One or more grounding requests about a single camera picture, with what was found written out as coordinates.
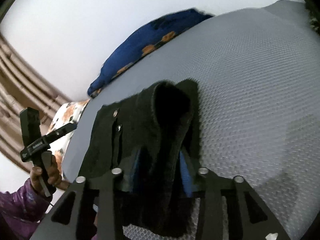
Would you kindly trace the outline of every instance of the black handle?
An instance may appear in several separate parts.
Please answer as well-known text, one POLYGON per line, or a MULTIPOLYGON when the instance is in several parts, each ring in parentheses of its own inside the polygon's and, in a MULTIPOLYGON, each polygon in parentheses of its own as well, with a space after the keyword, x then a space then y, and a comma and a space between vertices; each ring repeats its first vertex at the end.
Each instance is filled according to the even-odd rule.
POLYGON ((42 169, 42 175, 39 178, 40 184, 44 190, 46 197, 50 197, 53 193, 56 192, 56 188, 48 183, 49 175, 47 169, 52 164, 52 153, 51 151, 45 151, 41 156, 32 158, 34 166, 40 167, 42 169))

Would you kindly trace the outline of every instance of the white wall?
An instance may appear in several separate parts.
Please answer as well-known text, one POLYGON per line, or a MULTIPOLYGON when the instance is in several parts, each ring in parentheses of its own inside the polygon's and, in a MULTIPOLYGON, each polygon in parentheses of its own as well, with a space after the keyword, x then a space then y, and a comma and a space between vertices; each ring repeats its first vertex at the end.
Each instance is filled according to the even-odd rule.
POLYGON ((0 32, 44 78, 80 100, 108 56, 147 22, 191 7, 219 15, 275 1, 16 0, 0 32))
MULTIPOLYGON (((29 178, 29 174, 18 168, 10 160, 8 160, 2 153, 0 153, 0 191, 10 193, 17 191, 24 182, 29 178)), ((62 190, 57 190, 53 194, 52 204, 63 194, 62 190)))

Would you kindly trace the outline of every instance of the blue pillow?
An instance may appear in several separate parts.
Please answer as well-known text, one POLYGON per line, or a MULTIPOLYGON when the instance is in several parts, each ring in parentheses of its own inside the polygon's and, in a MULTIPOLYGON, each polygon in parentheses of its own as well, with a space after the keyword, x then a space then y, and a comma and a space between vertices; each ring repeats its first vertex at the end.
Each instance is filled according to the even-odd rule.
POLYGON ((132 33, 105 61, 99 77, 87 91, 95 98, 101 89, 145 55, 158 49, 175 36, 198 23, 211 18, 195 9, 188 9, 162 16, 143 25, 132 33))

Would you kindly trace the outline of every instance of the purple jacket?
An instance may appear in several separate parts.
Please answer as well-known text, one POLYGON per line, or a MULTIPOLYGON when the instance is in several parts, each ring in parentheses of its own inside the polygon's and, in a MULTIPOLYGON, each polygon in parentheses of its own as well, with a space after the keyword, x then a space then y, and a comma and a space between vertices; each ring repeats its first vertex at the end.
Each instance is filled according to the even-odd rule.
POLYGON ((36 231, 42 216, 48 209, 51 198, 38 195, 30 182, 30 179, 18 189, 17 192, 0 192, 0 213, 5 222, 15 233, 18 239, 28 240, 36 231))

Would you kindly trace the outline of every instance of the black tool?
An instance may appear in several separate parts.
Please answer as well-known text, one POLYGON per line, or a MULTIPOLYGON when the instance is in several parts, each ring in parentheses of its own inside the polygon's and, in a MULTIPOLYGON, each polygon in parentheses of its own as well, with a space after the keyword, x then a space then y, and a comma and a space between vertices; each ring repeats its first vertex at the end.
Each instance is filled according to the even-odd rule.
POLYGON ((28 107, 20 113, 21 132, 24 149, 20 152, 23 162, 32 161, 34 166, 42 168, 40 183, 47 197, 51 196, 56 188, 48 184, 48 174, 46 169, 51 166, 52 152, 50 143, 65 136, 67 133, 77 128, 76 123, 67 123, 66 125, 41 136, 39 111, 28 107))

